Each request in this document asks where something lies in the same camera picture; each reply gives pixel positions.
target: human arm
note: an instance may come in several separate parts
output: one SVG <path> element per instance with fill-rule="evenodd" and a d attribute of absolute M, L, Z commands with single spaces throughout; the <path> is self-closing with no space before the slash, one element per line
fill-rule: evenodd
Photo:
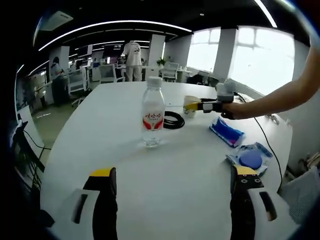
<path fill-rule="evenodd" d="M 310 48 L 301 76 L 272 93 L 240 104 L 224 104 L 223 109 L 233 113 L 235 119 L 248 119 L 262 115 L 270 115 L 293 109 L 307 102 L 320 87 L 320 53 Z"/>
<path fill-rule="evenodd" d="M 129 45 L 128 45 L 128 43 L 126 45 L 124 45 L 123 54 L 125 56 L 125 61 L 127 61 L 128 55 L 129 55 Z"/>

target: black cord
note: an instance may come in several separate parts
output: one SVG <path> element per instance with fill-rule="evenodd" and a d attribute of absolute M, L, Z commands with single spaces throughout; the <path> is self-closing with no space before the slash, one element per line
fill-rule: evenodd
<path fill-rule="evenodd" d="M 37 165 L 34 162 L 30 162 L 29 164 L 31 165 L 34 172 L 33 177 L 36 178 L 39 183 L 41 183 L 40 177 L 37 173 L 37 168 L 38 168 Z"/>
<path fill-rule="evenodd" d="M 47 150 L 52 150 L 51 148 L 38 146 L 38 145 L 35 143 L 35 141 L 32 139 L 32 137 L 30 136 L 30 134 L 29 134 L 26 130 L 23 130 L 23 131 L 29 136 L 29 138 L 32 140 L 32 142 L 34 143 L 34 145 L 36 145 L 38 148 L 47 149 Z"/>
<path fill-rule="evenodd" d="M 245 100 L 239 93 L 236 93 L 236 95 L 239 96 L 239 97 L 243 100 L 243 102 L 246 103 L 246 100 Z M 282 182 L 283 182 L 282 171 L 281 171 L 279 159 L 278 159 L 275 151 L 273 150 L 273 148 L 270 146 L 270 143 L 269 143 L 269 141 L 268 141 L 268 138 L 267 138 L 267 135 L 266 135 L 264 129 L 262 128 L 262 126 L 260 125 L 260 123 L 258 122 L 258 120 L 257 120 L 255 117 L 254 117 L 254 120 L 255 120 L 256 123 L 259 125 L 259 127 L 260 127 L 260 129 L 261 129 L 261 131 L 262 131 L 262 133 L 263 133 L 263 135 L 264 135 L 264 138 L 265 138 L 265 140 L 266 140 L 266 143 L 268 144 L 269 148 L 271 149 L 271 151 L 272 151 L 272 153 L 273 153 L 273 155 L 274 155 L 274 157 L 275 157 L 275 159 L 276 159 L 276 162 L 278 163 L 279 172 L 280 172 L 280 178 L 281 178 L 280 186 L 279 186 L 278 191 L 277 191 L 277 192 L 279 192 L 279 190 L 280 190 L 280 188 L 281 188 L 281 185 L 282 185 Z"/>
<path fill-rule="evenodd" d="M 175 118 L 176 120 L 169 120 L 166 119 L 167 117 Z M 183 119 L 180 114 L 173 112 L 173 111 L 165 111 L 164 112 L 164 121 L 163 121 L 163 127 L 165 129 L 180 129 L 185 125 L 185 120 Z"/>
<path fill-rule="evenodd" d="M 30 164 L 28 164 L 28 167 L 29 167 L 29 170 L 33 176 L 33 178 L 31 178 L 28 174 L 26 175 L 31 181 L 32 181 L 32 184 L 36 186 L 36 188 L 40 189 L 40 184 L 37 180 L 37 177 L 36 177 L 36 174 L 35 172 L 32 171 L 31 167 L 30 167 Z"/>

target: person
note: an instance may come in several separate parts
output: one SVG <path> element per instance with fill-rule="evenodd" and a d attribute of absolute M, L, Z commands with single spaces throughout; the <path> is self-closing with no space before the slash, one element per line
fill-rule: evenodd
<path fill-rule="evenodd" d="M 124 46 L 123 53 L 126 58 L 126 82 L 134 80 L 140 82 L 142 80 L 142 62 L 141 62 L 141 48 L 140 45 L 134 41 L 128 42 Z"/>
<path fill-rule="evenodd" d="M 93 67 L 94 67 L 94 68 L 97 68 L 97 67 L 99 67 L 99 65 L 100 65 L 100 63 L 97 61 L 96 58 L 94 58 L 94 60 L 93 60 Z"/>
<path fill-rule="evenodd" d="M 106 64 L 106 60 L 104 57 L 100 58 L 100 65 Z"/>
<path fill-rule="evenodd" d="M 307 102 L 320 88 L 320 45 L 311 47 L 300 77 L 272 93 L 247 103 L 226 103 L 222 107 L 234 119 L 248 119 L 284 112 Z"/>
<path fill-rule="evenodd" d="M 60 106 L 69 99 L 67 85 L 62 77 L 63 73 L 64 70 L 59 67 L 59 58 L 56 56 L 54 57 L 53 63 L 50 67 L 50 74 L 52 77 L 52 97 L 56 106 Z"/>

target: window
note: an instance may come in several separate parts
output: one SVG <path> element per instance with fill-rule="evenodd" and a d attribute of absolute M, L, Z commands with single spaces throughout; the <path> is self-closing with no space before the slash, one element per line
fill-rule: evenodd
<path fill-rule="evenodd" d="M 229 77 L 267 95 L 292 80 L 294 58 L 292 35 L 267 28 L 240 27 Z"/>
<path fill-rule="evenodd" d="M 217 58 L 220 28 L 195 32 L 192 36 L 187 66 L 212 72 Z"/>

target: water bottle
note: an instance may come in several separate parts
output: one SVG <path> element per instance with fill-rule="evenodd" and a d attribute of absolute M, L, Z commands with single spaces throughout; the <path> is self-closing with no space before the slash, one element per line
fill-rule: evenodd
<path fill-rule="evenodd" d="M 150 76 L 142 99 L 142 139 L 147 147 L 159 145 L 164 126 L 165 100 L 161 92 L 162 78 Z"/>

